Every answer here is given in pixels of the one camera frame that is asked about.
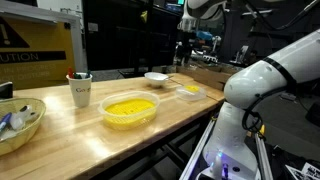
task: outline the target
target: paper cup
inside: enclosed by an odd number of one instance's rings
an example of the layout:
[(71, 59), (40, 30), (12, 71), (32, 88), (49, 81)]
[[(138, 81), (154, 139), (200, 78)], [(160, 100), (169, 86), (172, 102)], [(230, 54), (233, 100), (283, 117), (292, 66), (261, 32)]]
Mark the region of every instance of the paper cup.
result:
[(66, 77), (69, 80), (69, 85), (75, 106), (85, 107), (90, 103), (92, 75), (90, 75), (90, 78), (85, 78), (87, 73), (77, 74), (80, 74), (82, 79), (72, 79), (69, 78), (69, 75), (67, 75)]

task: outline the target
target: woven basket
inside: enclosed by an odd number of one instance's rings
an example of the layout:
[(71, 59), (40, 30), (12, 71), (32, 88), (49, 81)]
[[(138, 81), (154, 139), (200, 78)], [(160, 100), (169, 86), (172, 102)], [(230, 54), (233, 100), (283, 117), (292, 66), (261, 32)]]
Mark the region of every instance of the woven basket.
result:
[(26, 105), (32, 106), (32, 111), (38, 114), (37, 118), (27, 121), (24, 128), (21, 129), (15, 137), (0, 141), (0, 156), (14, 151), (26, 142), (28, 142), (38, 129), (42, 116), (46, 111), (46, 106), (44, 102), (37, 99), (19, 98), (0, 101), (1, 118), (9, 112), (18, 112), (23, 106)]

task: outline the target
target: wooden table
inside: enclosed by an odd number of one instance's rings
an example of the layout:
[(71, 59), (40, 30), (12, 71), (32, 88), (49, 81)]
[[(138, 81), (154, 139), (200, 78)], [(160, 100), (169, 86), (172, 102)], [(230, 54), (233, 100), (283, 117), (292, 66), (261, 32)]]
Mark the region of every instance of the wooden table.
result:
[[(163, 88), (150, 87), (144, 78), (92, 83), (90, 106), (76, 108), (69, 86), (20, 90), (14, 97), (43, 100), (47, 111), (34, 137), (18, 150), (0, 156), (0, 179), (89, 178), (184, 124), (212, 111), (223, 93), (173, 74)], [(186, 102), (175, 97), (180, 84), (199, 85), (208, 92), (206, 99)], [(157, 94), (161, 99), (157, 117), (149, 124), (116, 131), (106, 127), (97, 108), (99, 102), (117, 93), (132, 90)]]

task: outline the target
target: white bowl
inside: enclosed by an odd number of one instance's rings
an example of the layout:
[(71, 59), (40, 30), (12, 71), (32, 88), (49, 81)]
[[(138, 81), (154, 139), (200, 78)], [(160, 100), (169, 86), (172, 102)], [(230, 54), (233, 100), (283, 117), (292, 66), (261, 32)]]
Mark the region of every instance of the white bowl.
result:
[(153, 87), (163, 86), (168, 80), (169, 76), (156, 72), (148, 72), (144, 74)]

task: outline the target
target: caution sign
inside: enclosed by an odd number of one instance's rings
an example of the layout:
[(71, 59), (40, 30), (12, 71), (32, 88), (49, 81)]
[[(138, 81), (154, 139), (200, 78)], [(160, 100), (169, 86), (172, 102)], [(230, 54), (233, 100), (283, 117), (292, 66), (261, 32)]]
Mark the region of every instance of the caution sign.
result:
[(74, 68), (70, 28), (0, 17), (0, 83), (15, 89), (53, 86), (66, 82)]

